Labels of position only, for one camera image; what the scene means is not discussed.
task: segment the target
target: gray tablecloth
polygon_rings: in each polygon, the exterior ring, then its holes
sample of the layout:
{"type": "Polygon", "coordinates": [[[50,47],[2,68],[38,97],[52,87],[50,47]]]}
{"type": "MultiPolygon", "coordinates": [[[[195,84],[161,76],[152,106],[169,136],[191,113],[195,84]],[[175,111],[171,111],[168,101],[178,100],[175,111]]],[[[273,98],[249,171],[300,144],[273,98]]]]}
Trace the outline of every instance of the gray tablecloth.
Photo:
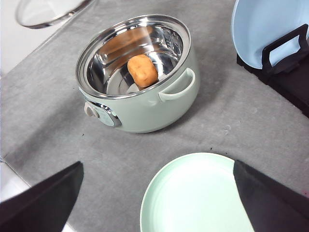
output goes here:
{"type": "Polygon", "coordinates": [[[151,178],[170,160],[193,152],[240,159],[297,192],[308,191],[309,119],[236,64],[233,4],[98,1],[2,79],[2,157],[30,184],[81,160],[84,182],[69,219],[79,232],[139,231],[151,178]],[[176,123],[130,134],[84,114],[74,72],[94,34],[143,14],[171,15],[189,27],[202,81],[193,106],[176,123]]]}

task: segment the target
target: black dish rack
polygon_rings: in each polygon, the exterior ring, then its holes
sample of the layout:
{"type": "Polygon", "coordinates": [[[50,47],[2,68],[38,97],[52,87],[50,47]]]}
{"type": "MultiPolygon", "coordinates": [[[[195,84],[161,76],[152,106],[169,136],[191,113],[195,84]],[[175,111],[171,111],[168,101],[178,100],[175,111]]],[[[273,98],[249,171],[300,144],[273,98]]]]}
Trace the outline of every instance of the black dish rack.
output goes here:
{"type": "Polygon", "coordinates": [[[309,45],[306,40],[308,24],[304,24],[269,44],[262,52],[263,68],[255,69],[247,65],[237,54],[237,64],[256,75],[309,118],[309,45]],[[270,52],[299,36],[300,49],[272,66],[270,52]]]}

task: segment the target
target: pot rim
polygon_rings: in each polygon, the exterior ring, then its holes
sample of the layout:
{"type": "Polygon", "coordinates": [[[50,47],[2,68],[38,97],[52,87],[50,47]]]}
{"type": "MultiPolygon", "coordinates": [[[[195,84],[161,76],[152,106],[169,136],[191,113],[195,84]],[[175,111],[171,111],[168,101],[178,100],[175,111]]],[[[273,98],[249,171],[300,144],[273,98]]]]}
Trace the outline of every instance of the pot rim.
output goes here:
{"type": "Polygon", "coordinates": [[[117,23],[117,24],[113,25],[112,27],[107,28],[107,29],[97,33],[92,38],[92,40],[87,45],[87,47],[80,54],[80,56],[78,58],[78,61],[77,61],[77,64],[76,64],[76,68],[75,68],[75,76],[76,76],[76,79],[77,79],[79,87],[85,93],[87,93],[87,94],[89,94],[89,95],[91,95],[93,97],[100,98],[100,99],[109,99],[109,100],[132,98],[132,97],[136,97],[138,95],[141,95],[141,94],[143,94],[145,92],[151,91],[152,89],[161,86],[167,80],[169,80],[170,77],[173,76],[179,70],[179,68],[186,62],[186,60],[188,58],[188,55],[189,55],[189,53],[191,51],[191,47],[192,47],[192,39],[191,39],[190,31],[189,31],[188,27],[182,21],[178,20],[175,17],[169,16],[169,15],[165,15],[165,14],[161,14],[161,15],[160,14],[141,15],[141,16],[133,17],[133,18],[130,18],[128,20],[125,20],[125,21],[122,21],[120,23],[117,23]],[[181,59],[179,60],[177,65],[166,76],[166,78],[164,78],[163,80],[155,83],[154,85],[152,85],[150,87],[147,87],[146,89],[143,89],[143,90],[135,92],[135,93],[130,93],[130,94],[126,94],[126,95],[109,95],[109,94],[101,93],[101,92],[95,90],[94,88],[92,88],[92,86],[87,81],[87,77],[84,75],[84,70],[85,70],[85,68],[87,68],[87,65],[88,65],[88,64],[86,64],[86,60],[89,57],[89,53],[91,53],[93,51],[90,48],[97,43],[97,38],[101,34],[106,33],[108,31],[111,31],[111,30],[114,30],[116,28],[119,28],[119,27],[125,25],[126,23],[129,23],[132,20],[140,20],[140,19],[145,18],[145,17],[159,17],[160,19],[168,18],[168,19],[174,20],[178,25],[180,25],[185,30],[185,32],[188,35],[189,45],[188,45],[187,51],[182,54],[182,57],[184,57],[184,58],[182,60],[181,59]]]}

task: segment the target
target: mint green plate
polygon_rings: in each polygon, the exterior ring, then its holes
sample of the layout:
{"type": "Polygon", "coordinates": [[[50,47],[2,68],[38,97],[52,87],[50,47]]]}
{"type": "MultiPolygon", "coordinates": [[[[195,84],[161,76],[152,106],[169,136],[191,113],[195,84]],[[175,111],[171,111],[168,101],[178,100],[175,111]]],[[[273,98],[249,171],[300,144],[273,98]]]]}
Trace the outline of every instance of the mint green plate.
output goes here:
{"type": "Polygon", "coordinates": [[[194,153],[165,165],[140,209],[141,232],[253,232],[233,176],[234,161],[194,153]]]}

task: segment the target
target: plate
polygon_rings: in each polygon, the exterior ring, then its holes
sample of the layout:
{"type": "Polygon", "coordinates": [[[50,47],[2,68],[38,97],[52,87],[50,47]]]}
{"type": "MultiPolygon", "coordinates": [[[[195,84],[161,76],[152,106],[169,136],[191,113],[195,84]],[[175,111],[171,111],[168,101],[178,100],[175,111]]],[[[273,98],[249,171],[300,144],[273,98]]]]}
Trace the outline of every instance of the plate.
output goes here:
{"type": "Polygon", "coordinates": [[[141,204],[141,232],[253,232],[233,176],[234,161],[194,153],[165,165],[141,204]]]}
{"type": "MultiPolygon", "coordinates": [[[[262,69],[264,47],[305,23],[309,24],[308,0],[237,0],[231,24],[234,46],[246,64],[262,69]]],[[[299,49],[295,37],[272,51],[270,62],[274,66],[299,49]]]]}

